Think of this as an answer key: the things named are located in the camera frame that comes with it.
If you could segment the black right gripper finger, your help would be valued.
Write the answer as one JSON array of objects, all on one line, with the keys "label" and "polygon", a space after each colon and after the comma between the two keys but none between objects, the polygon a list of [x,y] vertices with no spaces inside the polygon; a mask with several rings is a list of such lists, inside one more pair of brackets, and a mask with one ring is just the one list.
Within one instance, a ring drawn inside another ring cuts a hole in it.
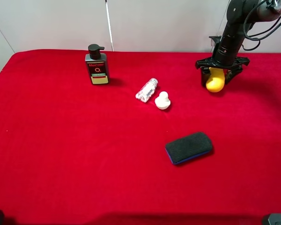
[{"label": "black right gripper finger", "polygon": [[211,76],[210,69],[208,67],[201,67],[200,72],[201,72],[201,85],[202,87],[206,87],[206,83]]}]

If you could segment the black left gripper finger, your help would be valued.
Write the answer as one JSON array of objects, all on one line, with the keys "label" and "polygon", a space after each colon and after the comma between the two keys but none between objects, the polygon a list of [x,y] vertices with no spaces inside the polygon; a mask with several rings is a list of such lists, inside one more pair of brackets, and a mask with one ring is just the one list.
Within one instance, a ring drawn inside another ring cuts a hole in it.
[{"label": "black left gripper finger", "polygon": [[243,66],[238,66],[233,69],[229,69],[225,74],[225,85],[227,85],[234,77],[243,71]]}]

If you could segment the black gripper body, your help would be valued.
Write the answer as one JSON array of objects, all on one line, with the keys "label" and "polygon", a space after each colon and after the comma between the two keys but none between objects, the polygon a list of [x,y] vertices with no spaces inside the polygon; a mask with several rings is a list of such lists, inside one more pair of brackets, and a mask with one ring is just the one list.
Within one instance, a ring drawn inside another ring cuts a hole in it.
[{"label": "black gripper body", "polygon": [[241,65],[248,66],[250,63],[249,58],[239,57],[238,54],[216,55],[195,62],[195,68],[221,68],[233,69]]}]

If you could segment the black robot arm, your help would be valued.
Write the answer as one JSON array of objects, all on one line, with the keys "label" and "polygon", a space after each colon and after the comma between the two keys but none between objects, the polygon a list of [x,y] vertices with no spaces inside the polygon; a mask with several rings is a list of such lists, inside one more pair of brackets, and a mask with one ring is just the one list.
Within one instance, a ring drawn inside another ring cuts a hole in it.
[{"label": "black robot arm", "polygon": [[[248,35],[255,23],[274,22],[264,32]],[[214,50],[211,57],[198,60],[195,67],[201,71],[205,88],[216,71],[223,74],[221,84],[228,84],[240,74],[250,60],[237,54],[245,39],[260,43],[281,27],[281,0],[232,0],[227,8],[227,23],[221,36],[211,36]]]}]

